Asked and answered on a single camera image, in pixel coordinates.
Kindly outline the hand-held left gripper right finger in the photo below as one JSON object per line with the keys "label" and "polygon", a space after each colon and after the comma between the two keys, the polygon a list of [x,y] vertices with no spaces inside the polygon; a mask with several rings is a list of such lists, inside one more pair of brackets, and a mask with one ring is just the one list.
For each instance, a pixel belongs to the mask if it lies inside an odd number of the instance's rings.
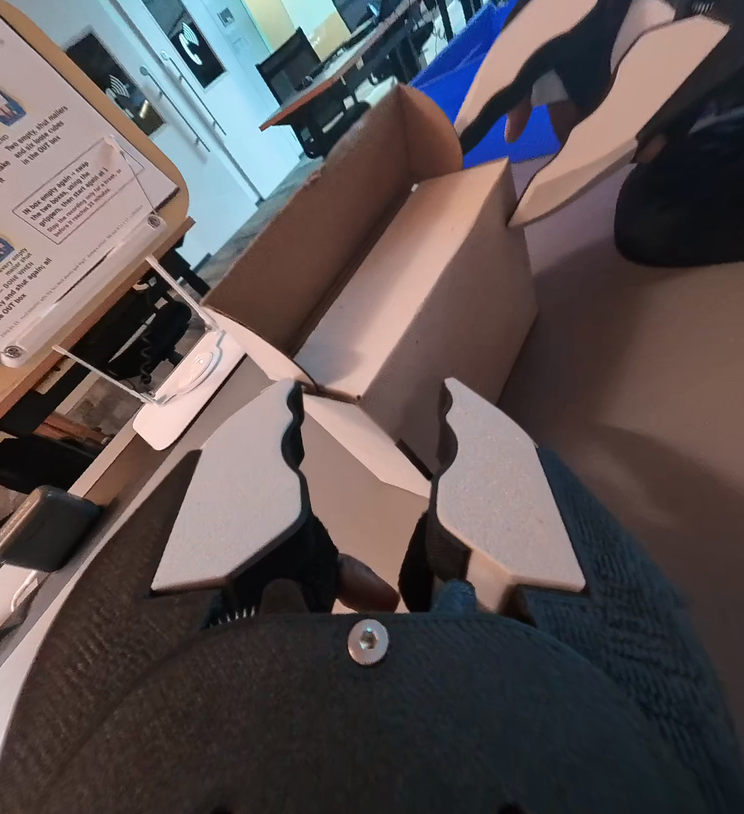
{"label": "hand-held left gripper right finger", "polygon": [[495,613],[518,588],[584,591],[538,446],[457,379],[440,394],[438,461],[429,504],[429,567],[438,580],[465,580]]}

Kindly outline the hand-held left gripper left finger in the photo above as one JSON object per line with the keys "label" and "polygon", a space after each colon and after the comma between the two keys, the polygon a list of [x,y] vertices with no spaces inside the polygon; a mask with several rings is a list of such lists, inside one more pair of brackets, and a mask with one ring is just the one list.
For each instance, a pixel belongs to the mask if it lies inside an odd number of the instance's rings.
{"label": "hand-held left gripper left finger", "polygon": [[203,444],[155,571],[157,594],[222,588],[295,535],[311,510],[302,385],[278,381]]}

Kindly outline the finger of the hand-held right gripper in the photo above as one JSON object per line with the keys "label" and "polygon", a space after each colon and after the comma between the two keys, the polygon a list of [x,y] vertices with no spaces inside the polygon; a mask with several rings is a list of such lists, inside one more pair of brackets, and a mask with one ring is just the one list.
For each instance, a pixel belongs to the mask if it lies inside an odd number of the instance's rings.
{"label": "finger of the hand-held right gripper", "polygon": [[549,216],[627,164],[640,131],[729,30],[710,16],[695,15],[642,34],[621,58],[601,104],[530,180],[509,226]]}
{"label": "finger of the hand-held right gripper", "polygon": [[518,2],[475,74],[454,128],[471,152],[500,117],[530,97],[538,78],[571,45],[571,35],[599,14],[596,1]]}

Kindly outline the blue plastic bin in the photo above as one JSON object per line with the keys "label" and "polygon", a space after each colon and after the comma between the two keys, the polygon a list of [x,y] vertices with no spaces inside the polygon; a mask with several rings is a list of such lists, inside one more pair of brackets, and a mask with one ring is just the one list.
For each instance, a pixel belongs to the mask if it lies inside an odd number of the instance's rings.
{"label": "blue plastic bin", "polygon": [[[515,5],[516,2],[486,3],[412,80],[411,85],[428,96],[450,120],[457,118],[484,56]],[[547,107],[532,110],[525,130],[515,142],[506,142],[505,127],[506,117],[500,117],[483,140],[465,155],[465,168],[502,158],[509,158],[512,163],[542,158],[555,154],[561,147]]]}

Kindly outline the white mailer box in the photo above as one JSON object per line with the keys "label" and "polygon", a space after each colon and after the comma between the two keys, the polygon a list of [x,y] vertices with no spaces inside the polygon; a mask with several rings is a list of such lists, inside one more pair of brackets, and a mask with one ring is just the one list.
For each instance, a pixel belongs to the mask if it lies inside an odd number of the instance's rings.
{"label": "white mailer box", "polygon": [[509,160],[465,169],[447,116],[398,85],[207,296],[269,379],[303,384],[317,493],[428,498],[444,381],[499,398],[537,315],[515,204]]}

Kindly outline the person's right hand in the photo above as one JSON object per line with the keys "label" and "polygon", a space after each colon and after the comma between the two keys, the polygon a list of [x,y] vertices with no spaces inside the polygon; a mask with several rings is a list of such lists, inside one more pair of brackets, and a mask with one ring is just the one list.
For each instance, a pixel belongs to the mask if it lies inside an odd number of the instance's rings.
{"label": "person's right hand", "polygon": [[[582,112],[570,99],[547,104],[550,123],[554,134],[564,144],[572,129],[582,120]],[[526,129],[531,118],[532,105],[530,97],[525,98],[518,106],[506,115],[504,138],[507,143],[516,142]]]}

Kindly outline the person's left hand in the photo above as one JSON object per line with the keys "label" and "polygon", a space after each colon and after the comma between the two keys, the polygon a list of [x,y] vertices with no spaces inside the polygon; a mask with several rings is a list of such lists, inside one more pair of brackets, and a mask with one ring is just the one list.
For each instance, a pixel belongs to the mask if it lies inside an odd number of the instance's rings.
{"label": "person's left hand", "polygon": [[338,555],[336,599],[357,613],[394,613],[398,591],[360,560]]}

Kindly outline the clear white document stand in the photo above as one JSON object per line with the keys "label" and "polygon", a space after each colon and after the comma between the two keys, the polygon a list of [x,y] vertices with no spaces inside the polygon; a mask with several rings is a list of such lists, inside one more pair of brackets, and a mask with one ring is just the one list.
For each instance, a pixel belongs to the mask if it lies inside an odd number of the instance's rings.
{"label": "clear white document stand", "polygon": [[158,386],[132,393],[142,403],[134,429],[152,448],[177,441],[242,361],[244,352],[213,313],[156,259],[168,230],[140,176],[145,165],[106,135],[33,189],[12,209],[36,268],[19,276],[0,328],[0,360],[12,368],[45,349],[89,365],[54,342],[129,267],[147,264],[202,334]]}

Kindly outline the wooden office table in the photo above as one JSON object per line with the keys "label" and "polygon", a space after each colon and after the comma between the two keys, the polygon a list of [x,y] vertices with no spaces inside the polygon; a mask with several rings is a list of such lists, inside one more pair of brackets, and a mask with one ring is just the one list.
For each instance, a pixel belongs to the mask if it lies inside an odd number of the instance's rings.
{"label": "wooden office table", "polygon": [[358,89],[378,75],[388,60],[394,77],[407,84],[420,62],[414,36],[428,24],[422,2],[401,2],[367,36],[342,56],[309,76],[276,111],[260,124],[263,133],[286,126],[293,130],[309,158],[325,158],[348,130],[370,109]]}

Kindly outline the black office chair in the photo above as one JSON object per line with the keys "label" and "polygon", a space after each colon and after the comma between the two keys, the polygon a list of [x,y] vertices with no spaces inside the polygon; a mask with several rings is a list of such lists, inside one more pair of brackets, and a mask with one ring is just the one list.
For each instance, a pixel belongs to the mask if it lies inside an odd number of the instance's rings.
{"label": "black office chair", "polygon": [[326,59],[319,59],[304,31],[297,28],[282,46],[257,64],[256,70],[279,102],[275,116],[287,115],[294,109],[296,100],[306,103],[314,98],[316,80],[326,80],[327,69],[333,67],[344,52],[345,46],[341,45]]}
{"label": "black office chair", "polygon": [[192,314],[188,305],[175,300],[163,283],[157,282],[144,291],[142,300],[142,328],[105,363],[102,371],[115,380],[132,380],[145,392],[151,388],[154,371],[163,361],[178,363],[181,357],[176,345],[190,326]]}

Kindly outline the black plastic box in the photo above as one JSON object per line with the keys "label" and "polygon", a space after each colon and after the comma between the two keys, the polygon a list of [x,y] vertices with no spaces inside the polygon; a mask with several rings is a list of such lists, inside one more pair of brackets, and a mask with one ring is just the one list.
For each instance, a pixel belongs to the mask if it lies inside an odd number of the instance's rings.
{"label": "black plastic box", "polygon": [[34,489],[0,528],[0,564],[53,573],[63,568],[103,507],[53,486]]}

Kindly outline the instruction sheet on stand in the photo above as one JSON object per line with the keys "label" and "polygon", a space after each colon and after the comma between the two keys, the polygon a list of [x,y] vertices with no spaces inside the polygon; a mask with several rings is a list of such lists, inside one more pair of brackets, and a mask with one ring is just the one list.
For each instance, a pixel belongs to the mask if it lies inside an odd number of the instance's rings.
{"label": "instruction sheet on stand", "polygon": [[114,131],[117,131],[143,157],[149,159],[156,168],[175,183],[177,188],[173,196],[157,210],[157,213],[165,220],[165,226],[151,239],[150,243],[146,244],[140,254],[123,266],[109,282],[105,282],[98,293],[87,300],[75,315],[64,321],[58,330],[52,330],[47,348],[35,353],[30,361],[19,368],[1,368],[1,420],[57,364],[59,355],[52,350],[52,346],[65,341],[71,348],[79,339],[83,338],[143,276],[148,267],[145,262],[146,255],[163,257],[194,226],[194,219],[188,215],[190,204],[188,187],[171,159],[165,156],[160,148],[125,117],[124,113],[102,94],[91,79],[23,11],[11,3],[0,1],[0,17],[92,105]]}

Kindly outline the black phone wall sign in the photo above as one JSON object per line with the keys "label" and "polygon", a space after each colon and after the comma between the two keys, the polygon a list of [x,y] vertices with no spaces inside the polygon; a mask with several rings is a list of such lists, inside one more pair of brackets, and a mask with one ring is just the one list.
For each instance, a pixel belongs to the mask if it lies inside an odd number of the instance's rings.
{"label": "black phone wall sign", "polygon": [[168,39],[198,84],[208,89],[225,75],[224,65],[183,1],[175,2]]}

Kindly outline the black wave wall sign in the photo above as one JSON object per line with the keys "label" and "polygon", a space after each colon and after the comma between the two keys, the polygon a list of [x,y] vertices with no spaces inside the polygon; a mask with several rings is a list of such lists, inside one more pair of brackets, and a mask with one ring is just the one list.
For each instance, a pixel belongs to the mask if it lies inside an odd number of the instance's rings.
{"label": "black wave wall sign", "polygon": [[164,127],[159,110],[91,28],[78,35],[65,53],[146,136]]}

